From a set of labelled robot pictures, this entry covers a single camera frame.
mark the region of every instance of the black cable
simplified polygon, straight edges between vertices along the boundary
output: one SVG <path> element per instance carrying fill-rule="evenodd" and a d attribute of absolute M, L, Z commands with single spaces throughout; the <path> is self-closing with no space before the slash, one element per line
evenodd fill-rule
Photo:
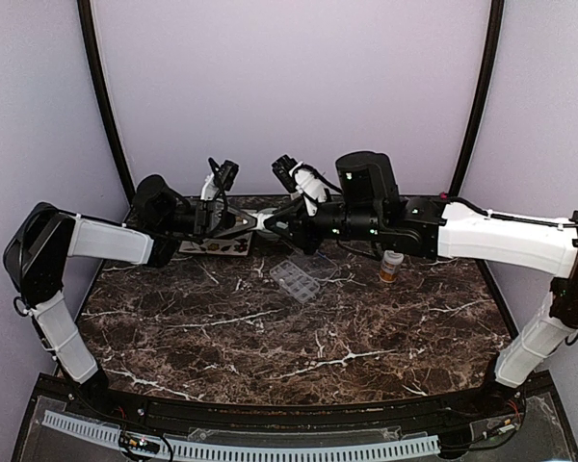
<path fill-rule="evenodd" d="M 16 297 L 13 299 L 13 308 L 15 309 L 15 312 L 16 312 L 20 317 L 22 317 L 22 318 L 27 318 L 27 317 L 28 317 L 28 313 L 26 313 L 24 310 L 20 310 L 20 309 L 19 309 L 18 302 L 22 302 L 22 303 L 25 304 L 25 301 L 23 300 L 23 297 L 21 297 L 21 296 L 16 296 Z"/>
<path fill-rule="evenodd" d="M 379 262 L 381 260 L 381 258 L 377 257 L 377 255 L 373 255 L 372 253 L 362 252 L 361 250 L 357 250 L 356 248 L 348 247 L 346 245 L 341 244 L 340 241 L 336 241 L 336 245 L 338 245 L 340 248 L 342 248 L 343 250 L 345 250 L 349 253 L 353 253 L 353 255 L 368 258 L 370 260 L 375 260 L 376 262 Z"/>
<path fill-rule="evenodd" d="M 473 445 L 477 444 L 477 443 L 482 443 L 483 441 L 486 441 L 490 438 L 494 438 L 496 436 L 499 435 L 491 435 L 491 436 L 485 436 L 484 433 L 481 434 L 478 438 L 474 439 L 473 441 L 470 441 L 468 443 L 464 443 L 461 445 L 441 445 L 442 449 L 448 449 L 450 451 L 463 451 L 463 450 L 468 450 L 468 451 L 482 451 L 482 450 L 494 450 L 494 449 L 499 449 L 502 446 L 505 446 L 507 443 L 509 443 L 512 438 L 515 436 L 516 433 L 518 433 L 520 431 L 520 428 L 522 428 L 522 424 L 524 423 L 524 419 L 526 417 L 526 413 L 527 413 L 527 398 L 526 398 L 526 391 L 525 391 L 525 387 L 524 385 L 522 386 L 521 390 L 520 390 L 520 399 L 522 402 L 522 413 L 518 413 L 518 423 L 516 424 L 516 428 L 515 430 L 512 432 L 512 434 L 506 438 L 505 440 L 497 443 L 496 445 L 492 445 L 492 446 L 483 446 L 483 447 L 478 447 L 478 448 L 471 448 Z"/>
<path fill-rule="evenodd" d="M 319 170 L 317 168 L 310 166 L 308 164 L 302 164 L 301 166 L 299 166 L 295 170 L 293 170 L 294 181 L 295 181 L 296 173 L 300 170 L 308 170 L 309 172 L 311 172 L 315 176 L 315 178 L 317 178 L 318 180 L 323 182 L 323 184 L 326 185 L 331 190 L 336 191 L 337 193 L 340 193 L 340 194 L 343 193 L 343 191 L 340 188 L 338 188 L 333 183 L 330 183 L 330 181 L 324 175 L 319 173 Z"/>
<path fill-rule="evenodd" d="M 202 236 L 203 239 L 214 237 L 214 233 L 224 223 L 225 218 L 226 218 L 226 213 L 227 213 L 227 210 L 229 208 L 229 201 L 227 200 L 227 194 L 224 190 L 224 185 L 223 185 L 223 182 L 221 181 L 221 177 L 219 176 L 219 170 L 221 169 L 221 166 L 219 166 L 217 164 L 217 162 L 214 159 L 212 159 L 211 157 L 208 158 L 208 164 L 210 165 L 210 168 L 212 168 L 212 174 L 214 175 L 214 184 L 219 189 L 217 191 L 217 195 L 220 194 L 221 198 L 223 200 L 223 210 L 221 211 L 221 218 L 219 219 L 219 221 L 216 223 L 214 228 L 212 228 L 204 236 Z"/>
<path fill-rule="evenodd" d="M 458 202 L 459 204 L 462 204 L 462 205 L 468 207 L 473 212 L 475 212 L 478 215 L 481 215 L 482 217 L 500 219 L 502 221 L 514 221 L 514 222 L 518 222 L 518 223 L 536 224 L 539 226 L 549 226 L 551 228 L 558 228 L 561 226 L 562 228 L 578 229 L 578 223 L 557 223 L 554 221 L 544 221 L 543 219 L 516 217 L 514 215 L 506 215 L 506 214 L 499 214 L 499 213 L 489 214 L 488 211 L 486 211 L 485 209 L 478 207 L 477 205 L 475 205 L 474 203 L 468 201 L 467 199 L 465 199 L 463 197 L 452 196 L 452 197 L 447 197 L 447 200 L 449 202 Z"/>
<path fill-rule="evenodd" d="M 569 337 L 565 338 L 565 344 L 568 347 L 571 347 L 572 345 L 574 345 L 576 342 L 578 342 L 578 332 L 576 333 L 576 336 L 573 338 L 573 340 L 569 340 Z"/>
<path fill-rule="evenodd" d="M 62 362 L 58 359 L 55 358 L 56 363 L 58 364 L 58 367 L 60 368 L 60 370 L 62 371 L 63 376 L 65 377 L 66 382 L 70 385 L 70 387 L 72 388 L 73 392 L 75 393 L 75 395 L 77 395 L 77 397 L 79 398 L 79 400 L 91 411 L 93 411 L 94 414 L 97 414 L 98 416 L 102 417 L 105 420 L 109 420 L 109 421 L 115 421 L 115 422 L 120 422 L 120 427 L 121 427 L 121 431 L 124 431 L 127 425 L 131 425 L 131 426 L 136 426 L 137 428 L 140 428 L 148 433 L 151 433 L 154 436 L 157 436 L 158 438 L 161 439 L 161 441 L 163 441 L 163 443 L 165 443 L 165 446 L 167 447 L 167 451 L 170 454 L 170 458 L 169 458 L 169 462 L 173 462 L 173 448 L 171 447 L 170 442 L 167 440 L 167 438 L 165 437 L 165 435 L 163 435 L 162 433 L 160 433 L 158 430 L 155 430 L 153 428 L 150 428 L 149 426 L 143 424 L 143 423 L 139 423 L 139 422 L 133 422 L 133 421 L 127 421 L 126 419 L 121 419 L 120 417 L 114 417 L 114 416 L 110 416 L 109 414 L 105 414 L 102 411 L 99 411 L 98 409 L 96 409 L 94 406 L 92 406 L 88 400 L 86 398 L 84 398 L 84 396 L 81 394 L 79 387 L 77 386 L 77 384 L 75 383 L 75 381 L 72 379 L 72 377 L 68 374 L 68 372 L 65 370 L 65 367 L 62 365 Z"/>

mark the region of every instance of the brown marble surface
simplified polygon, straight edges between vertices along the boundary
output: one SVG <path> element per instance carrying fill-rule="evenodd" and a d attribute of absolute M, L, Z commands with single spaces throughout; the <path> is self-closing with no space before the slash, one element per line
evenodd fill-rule
<path fill-rule="evenodd" d="M 270 277 L 294 254 L 281 242 L 256 239 L 247 258 L 176 254 L 162 269 L 109 261 L 78 325 L 113 388 L 249 404 L 465 390 L 510 341 L 471 260 L 406 257 L 397 281 L 385 284 L 377 262 L 333 243 L 320 250 L 311 262 L 335 273 L 304 305 Z"/>

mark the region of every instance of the clear plastic tray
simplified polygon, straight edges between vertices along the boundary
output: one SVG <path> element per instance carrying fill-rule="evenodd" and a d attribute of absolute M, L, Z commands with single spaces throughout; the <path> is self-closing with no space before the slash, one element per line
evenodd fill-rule
<path fill-rule="evenodd" d="M 287 294 L 299 303 L 306 303 L 321 290 L 319 283 L 290 260 L 270 269 L 270 275 Z"/>

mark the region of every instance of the black curved frame pole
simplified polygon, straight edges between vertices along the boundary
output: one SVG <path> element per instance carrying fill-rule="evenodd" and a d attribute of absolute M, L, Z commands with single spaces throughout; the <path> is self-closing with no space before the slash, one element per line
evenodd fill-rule
<path fill-rule="evenodd" d="M 471 107 L 471 115 L 464 134 L 464 141 L 460 149 L 459 159 L 452 178 L 452 184 L 448 194 L 451 196 L 459 195 L 466 171 L 469 168 L 471 154 L 475 147 L 475 140 L 478 138 L 480 122 L 486 105 L 488 88 L 490 87 L 490 78 L 494 68 L 494 58 L 497 54 L 497 44 L 499 43 L 499 33 L 501 32 L 501 22 L 503 20 L 503 6 L 505 0 L 492 0 L 490 4 L 490 18 L 488 20 L 488 29 L 486 31 L 486 44 L 484 45 L 484 55 L 482 56 L 482 66 L 480 67 L 480 76 L 478 85 L 475 88 L 475 97 Z"/>
<path fill-rule="evenodd" d="M 100 62 L 100 55 L 98 53 L 98 43 L 96 42 L 96 33 L 94 31 L 94 20 L 92 18 L 92 6 L 90 0 L 77 0 L 79 7 L 79 20 L 81 22 L 81 32 L 84 37 L 84 45 L 86 47 L 86 55 L 88 56 L 88 66 L 90 67 L 90 75 L 92 76 L 92 84 L 94 85 L 94 92 L 96 93 L 96 102 L 100 111 L 100 116 L 103 119 L 105 126 L 105 134 L 107 141 L 114 157 L 116 169 L 118 170 L 119 181 L 122 184 L 128 203 L 130 204 L 135 195 L 135 185 L 133 177 L 131 176 L 128 164 L 126 164 L 126 157 L 124 150 L 119 140 L 118 127 L 114 120 L 114 112 L 109 100 L 109 92 L 105 85 L 105 77 L 103 75 L 103 67 Z"/>

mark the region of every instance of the white cable tray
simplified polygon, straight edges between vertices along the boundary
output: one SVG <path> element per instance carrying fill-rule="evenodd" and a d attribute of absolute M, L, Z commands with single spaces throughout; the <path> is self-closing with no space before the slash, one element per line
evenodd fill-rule
<path fill-rule="evenodd" d="M 120 429 L 112 423 L 88 422 L 73 415 L 45 411 L 42 424 L 80 440 L 120 450 Z M 161 446 L 160 452 L 154 455 L 155 459 L 169 460 L 167 446 L 160 438 L 147 435 L 145 438 Z M 436 435 L 372 445 L 286 449 L 206 445 L 172 438 L 167 440 L 173 448 L 173 460 L 176 462 L 387 462 L 439 454 Z M 131 450 L 133 453 L 152 456 L 148 452 Z"/>

